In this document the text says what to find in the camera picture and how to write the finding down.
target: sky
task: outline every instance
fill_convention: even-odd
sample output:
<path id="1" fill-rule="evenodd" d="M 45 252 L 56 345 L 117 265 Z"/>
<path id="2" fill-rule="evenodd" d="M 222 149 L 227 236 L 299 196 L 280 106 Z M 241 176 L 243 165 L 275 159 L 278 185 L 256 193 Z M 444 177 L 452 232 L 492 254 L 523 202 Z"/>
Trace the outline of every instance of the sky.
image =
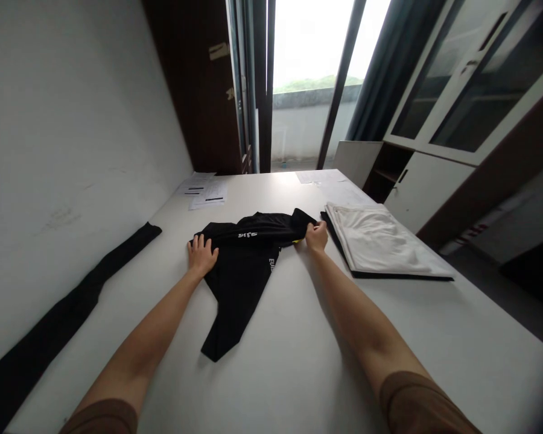
<path id="1" fill-rule="evenodd" d="M 354 0 L 276 0 L 273 85 L 336 75 Z M 364 78 L 390 0 L 367 0 L 348 75 Z"/>

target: hand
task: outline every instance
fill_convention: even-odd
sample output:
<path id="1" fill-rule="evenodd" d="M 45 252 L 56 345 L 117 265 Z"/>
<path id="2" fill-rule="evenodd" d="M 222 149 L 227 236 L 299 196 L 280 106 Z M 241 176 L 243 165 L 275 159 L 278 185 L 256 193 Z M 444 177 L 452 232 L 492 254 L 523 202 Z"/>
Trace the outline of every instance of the hand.
<path id="1" fill-rule="evenodd" d="M 308 229 L 306 231 L 306 244 L 311 251 L 322 252 L 324 247 L 328 243 L 328 231 L 326 229 L 326 222 L 321 221 L 318 226 L 308 223 Z"/>
<path id="2" fill-rule="evenodd" d="M 193 245 L 187 242 L 187 252 L 189 252 L 189 271 L 198 272 L 201 277 L 205 276 L 217 262 L 219 256 L 219 247 L 211 253 L 211 238 L 203 244 L 204 237 L 193 238 Z"/>

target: black clothing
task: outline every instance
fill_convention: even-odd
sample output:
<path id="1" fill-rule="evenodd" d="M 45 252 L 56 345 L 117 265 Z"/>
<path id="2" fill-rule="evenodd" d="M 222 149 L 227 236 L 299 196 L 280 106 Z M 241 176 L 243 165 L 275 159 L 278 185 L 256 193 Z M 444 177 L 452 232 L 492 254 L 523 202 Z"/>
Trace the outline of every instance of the black clothing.
<path id="1" fill-rule="evenodd" d="M 296 208 L 293 215 L 255 213 L 237 224 L 209 223 L 197 234 L 211 238 L 219 257 L 205 276 L 217 299 L 215 322 L 201 349 L 214 362 L 237 344 L 252 317 L 282 247 L 306 236 L 316 220 Z"/>
<path id="2" fill-rule="evenodd" d="M 146 223 L 107 254 L 78 286 L 0 359 L 0 433 L 56 355 L 97 305 L 105 281 L 162 232 Z"/>

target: white fabric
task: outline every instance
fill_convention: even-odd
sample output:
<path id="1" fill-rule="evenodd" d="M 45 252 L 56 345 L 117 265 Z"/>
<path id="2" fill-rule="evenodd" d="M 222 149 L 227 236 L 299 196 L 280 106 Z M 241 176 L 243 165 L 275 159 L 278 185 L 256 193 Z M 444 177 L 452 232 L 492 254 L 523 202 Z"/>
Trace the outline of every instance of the white fabric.
<path id="1" fill-rule="evenodd" d="M 446 262 L 402 226 L 384 205 L 326 205 L 353 271 L 454 277 Z"/>

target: black trousers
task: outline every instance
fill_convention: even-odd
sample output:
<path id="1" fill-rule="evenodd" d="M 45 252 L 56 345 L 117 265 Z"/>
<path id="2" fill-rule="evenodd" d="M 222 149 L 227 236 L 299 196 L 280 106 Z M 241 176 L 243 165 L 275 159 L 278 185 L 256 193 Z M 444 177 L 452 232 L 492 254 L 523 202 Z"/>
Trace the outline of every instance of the black trousers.
<path id="1" fill-rule="evenodd" d="M 97 305 L 104 283 L 162 232 L 146 223 L 107 254 L 70 293 L 0 359 L 0 434 L 48 365 Z"/>

